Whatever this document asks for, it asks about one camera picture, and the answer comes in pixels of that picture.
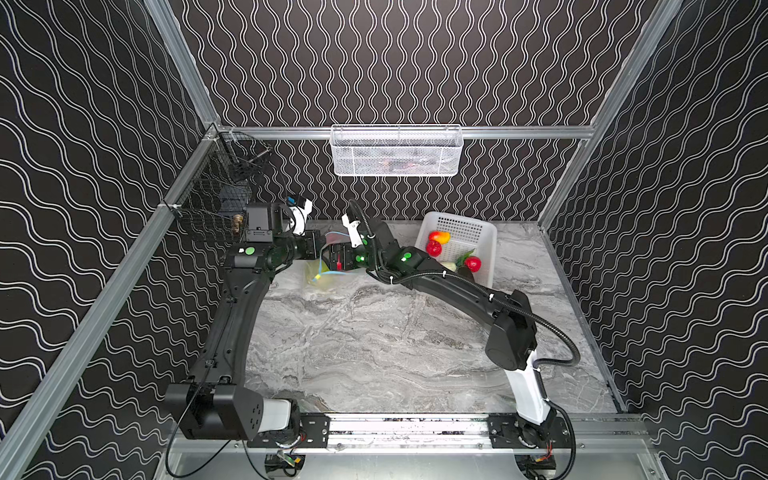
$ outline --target white wire mesh basket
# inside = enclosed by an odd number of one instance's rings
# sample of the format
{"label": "white wire mesh basket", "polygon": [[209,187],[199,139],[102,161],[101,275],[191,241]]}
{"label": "white wire mesh basket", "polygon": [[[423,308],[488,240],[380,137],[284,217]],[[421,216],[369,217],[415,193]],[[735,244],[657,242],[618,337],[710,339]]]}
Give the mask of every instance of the white wire mesh basket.
{"label": "white wire mesh basket", "polygon": [[330,144],[341,177],[452,177],[464,139],[459,125],[333,125]]}

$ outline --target black cable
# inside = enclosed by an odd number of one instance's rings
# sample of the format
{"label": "black cable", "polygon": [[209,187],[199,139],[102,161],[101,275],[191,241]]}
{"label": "black cable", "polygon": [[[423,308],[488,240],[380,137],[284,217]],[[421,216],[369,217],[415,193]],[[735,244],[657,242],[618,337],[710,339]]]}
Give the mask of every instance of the black cable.
{"label": "black cable", "polygon": [[[373,234],[373,229],[371,228],[371,224],[368,221],[368,216],[362,211],[362,208],[360,208],[360,204],[357,203],[357,200],[351,200],[349,202],[349,205],[352,207],[355,215],[360,218],[363,226],[365,226],[366,231],[368,232],[368,238],[375,239],[376,236]],[[378,272],[379,270],[381,270],[382,267],[379,264],[379,253],[377,252],[377,249],[376,249],[376,240],[371,240],[371,251],[373,255],[373,269],[374,271],[376,271],[378,275]]]}
{"label": "black cable", "polygon": [[231,442],[231,440],[227,440],[227,442],[224,443],[224,445],[222,445],[221,448],[218,449],[217,452],[214,453],[208,460],[206,460],[204,464],[200,465],[199,467],[194,469],[192,472],[179,475],[177,473],[173,473],[170,470],[170,465],[168,464],[168,457],[169,457],[169,454],[170,454],[170,446],[174,444],[174,438],[176,437],[176,433],[179,430],[179,425],[181,424],[181,420],[184,419],[184,416],[187,414],[187,411],[190,409],[190,406],[192,405],[192,402],[194,402],[194,400],[197,398],[197,394],[200,393],[200,389],[203,388],[203,382],[208,377],[208,371],[209,370],[210,370],[210,367],[208,367],[206,369],[205,375],[203,376],[203,381],[200,382],[199,384],[197,384],[197,388],[195,389],[194,394],[192,395],[192,398],[190,399],[189,402],[187,402],[187,406],[184,407],[184,412],[181,414],[181,417],[179,417],[179,421],[176,422],[176,426],[174,427],[174,432],[171,434],[170,438],[168,439],[168,447],[166,447],[166,449],[165,449],[165,471],[168,472],[168,475],[172,476],[173,478],[186,478],[186,477],[189,477],[189,476],[192,476],[192,475],[198,473],[200,470],[205,468],[206,465],[211,463],[211,461],[214,458],[216,458],[216,455],[219,455],[221,453],[221,451],[224,450],[224,447],[229,445],[229,443]]}
{"label": "black cable", "polygon": [[293,261],[296,259],[296,250],[298,249],[298,246],[296,245],[296,239],[293,238],[293,234],[292,233],[289,234],[289,236],[286,237],[286,238],[288,239],[288,243],[290,244],[289,252],[288,252],[288,255],[286,256],[286,259],[285,259],[285,262],[284,262],[285,265],[283,265],[282,267],[280,267],[277,270],[275,270],[275,275],[277,275],[280,272],[283,272],[289,266],[293,265]]}
{"label": "black cable", "polygon": [[271,165],[272,165],[272,168],[275,169],[275,172],[280,175],[280,180],[283,182],[283,194],[284,194],[284,197],[288,198],[288,196],[290,194],[288,193],[288,183],[286,182],[286,176],[283,173],[283,170],[280,169],[276,164],[271,164]]}
{"label": "black cable", "polygon": [[254,472],[256,472],[256,475],[260,476],[263,480],[269,480],[264,475],[261,475],[261,472],[257,470],[256,466],[250,460],[250,455],[248,455],[248,445],[245,441],[243,441],[243,450],[245,451],[245,457],[248,458],[248,463],[250,463],[250,467],[253,469]]}
{"label": "black cable", "polygon": [[[368,217],[363,213],[362,208],[360,208],[360,205],[357,203],[357,201],[352,200],[349,202],[350,205],[353,207],[356,211],[356,214],[358,217],[360,217],[360,220],[362,221],[363,225],[365,225],[366,230],[368,230],[369,236],[373,235],[373,231],[371,230],[371,226],[368,222]],[[372,250],[373,250],[373,262],[374,267],[376,271],[376,275],[374,276],[371,274],[370,271],[367,271],[367,273],[372,276],[373,278],[376,278],[378,281],[387,283],[385,279],[383,279],[380,275],[380,267],[379,267],[379,258],[376,256],[376,242],[372,242]],[[468,285],[473,286],[477,290],[480,290],[482,293],[486,294],[488,293],[488,289],[486,289],[482,285],[478,285],[474,281],[464,278],[461,275],[458,275],[453,272],[449,272],[447,270],[425,270],[422,272],[413,273],[411,275],[406,275],[403,277],[400,277],[398,279],[395,279],[394,277],[389,278],[389,283],[392,285],[398,285],[400,283],[407,282],[409,280],[413,280],[415,278],[421,277],[421,276],[441,276],[443,278],[450,276],[451,278],[460,280],[464,283],[467,283]],[[552,323],[548,322],[547,320],[541,318],[540,316],[536,315],[533,312],[529,312],[526,309],[521,308],[520,306],[515,305],[514,303],[507,302],[503,298],[494,298],[496,302],[501,304],[502,306],[506,307],[507,309],[511,310],[514,313],[517,313],[518,315],[522,315],[525,317],[528,317],[529,319],[533,320],[536,323],[541,324],[543,327],[549,329],[552,331],[571,351],[571,358],[568,360],[563,359],[537,359],[533,362],[533,367],[535,369],[535,376],[536,376],[536,383],[538,384],[539,391],[541,393],[541,396],[544,398],[545,402],[555,409],[556,411],[560,412],[561,415],[563,415],[563,419],[565,420],[565,425],[568,427],[568,434],[571,438],[571,456],[568,459],[568,464],[565,466],[565,470],[558,475],[557,477],[554,477],[552,480],[562,480],[563,478],[567,477],[569,473],[571,473],[571,470],[573,469],[574,463],[576,462],[576,435],[574,433],[573,424],[571,424],[571,418],[568,416],[568,413],[560,407],[557,403],[552,402],[549,397],[547,396],[547,391],[544,388],[544,381],[541,379],[541,369],[538,367],[539,365],[560,365],[560,366],[575,366],[579,363],[581,360],[581,354],[578,351],[578,347],[576,347],[576,344],[571,340],[568,335],[565,334],[562,330],[560,330],[558,327],[553,325]]]}
{"label": "black cable", "polygon": [[571,473],[571,470],[574,467],[574,464],[576,463],[576,433],[574,432],[574,426],[571,423],[571,417],[568,416],[568,413],[563,409],[561,406],[559,406],[557,403],[552,402],[549,397],[547,396],[547,389],[544,387],[544,380],[541,378],[541,370],[537,367],[537,364],[543,362],[544,360],[550,360],[550,359],[541,359],[536,362],[534,362],[534,374],[536,377],[536,384],[538,385],[538,390],[541,392],[541,396],[544,397],[544,401],[553,409],[560,412],[560,415],[563,416],[563,420],[565,420],[566,428],[568,429],[568,438],[571,440],[571,455],[568,457],[568,464],[565,466],[565,470],[563,472],[554,477],[552,480],[563,480],[563,478],[567,477],[569,473]]}

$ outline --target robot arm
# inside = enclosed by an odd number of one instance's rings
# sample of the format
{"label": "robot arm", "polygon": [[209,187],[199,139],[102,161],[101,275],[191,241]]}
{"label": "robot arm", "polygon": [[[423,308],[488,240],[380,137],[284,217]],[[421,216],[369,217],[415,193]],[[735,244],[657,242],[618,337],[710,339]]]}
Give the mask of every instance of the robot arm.
{"label": "robot arm", "polygon": [[[295,406],[287,400],[264,399],[243,386],[247,350],[275,275],[293,260],[313,260],[323,252],[331,270],[366,268],[379,281],[433,295],[486,326],[485,353],[509,378],[518,404],[520,438],[531,445],[546,442],[555,411],[537,385],[537,326],[525,294],[487,289],[448,274],[427,253],[400,247],[386,223],[368,219],[361,223],[363,219],[352,212],[344,223],[359,242],[323,249],[324,240],[316,230],[299,236],[290,231],[295,223],[284,226],[280,213],[284,210],[279,204],[247,206],[246,241],[228,251],[226,289],[205,349],[189,376],[168,387],[165,404],[188,439],[251,440],[258,432],[289,425]],[[293,427],[298,432],[298,425]]]}

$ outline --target marble countertop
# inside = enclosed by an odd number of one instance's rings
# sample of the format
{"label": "marble countertop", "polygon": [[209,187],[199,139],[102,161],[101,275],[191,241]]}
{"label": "marble countertop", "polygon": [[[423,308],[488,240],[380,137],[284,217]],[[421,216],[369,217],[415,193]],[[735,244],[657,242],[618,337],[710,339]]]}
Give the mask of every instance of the marble countertop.
{"label": "marble countertop", "polygon": [[[420,222],[388,222],[413,245]],[[331,225],[316,223],[327,231]],[[616,412],[576,315],[533,223],[499,223],[493,288],[528,295],[534,313],[578,345],[576,367],[542,369],[549,396],[569,412]],[[514,412],[504,372],[485,356],[487,330],[434,297],[365,273],[307,283],[307,262],[278,275],[250,341],[246,385],[320,412]],[[538,333],[540,357],[568,358]]]}

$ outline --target black patterned wallpaper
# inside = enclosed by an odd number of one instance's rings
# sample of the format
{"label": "black patterned wallpaper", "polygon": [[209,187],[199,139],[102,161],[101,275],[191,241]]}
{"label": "black patterned wallpaper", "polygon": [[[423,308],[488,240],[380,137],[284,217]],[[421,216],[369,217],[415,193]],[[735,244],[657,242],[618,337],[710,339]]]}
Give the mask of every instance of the black patterned wallpaper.
{"label": "black patterned wallpaper", "polygon": [[171,0],[224,124],[589,124],[655,0]]}
{"label": "black patterned wallpaper", "polygon": [[[578,141],[465,141],[454,177],[338,177],[327,141],[280,141],[265,167],[259,198],[290,193],[314,202],[313,218],[338,220],[358,199],[377,217],[418,220],[441,211],[484,220],[536,221]],[[230,143],[234,154],[252,151],[252,141]]]}
{"label": "black patterned wallpaper", "polygon": [[153,478],[174,425],[165,389],[203,349],[221,254],[171,228],[24,478]]}
{"label": "black patterned wallpaper", "polygon": [[203,130],[142,5],[0,1],[0,438]]}
{"label": "black patterned wallpaper", "polygon": [[550,231],[673,480],[768,478],[767,31],[685,2]]}
{"label": "black patterned wallpaper", "polygon": [[[197,146],[141,0],[0,0],[0,439]],[[217,253],[169,233],[27,477],[150,478]]]}

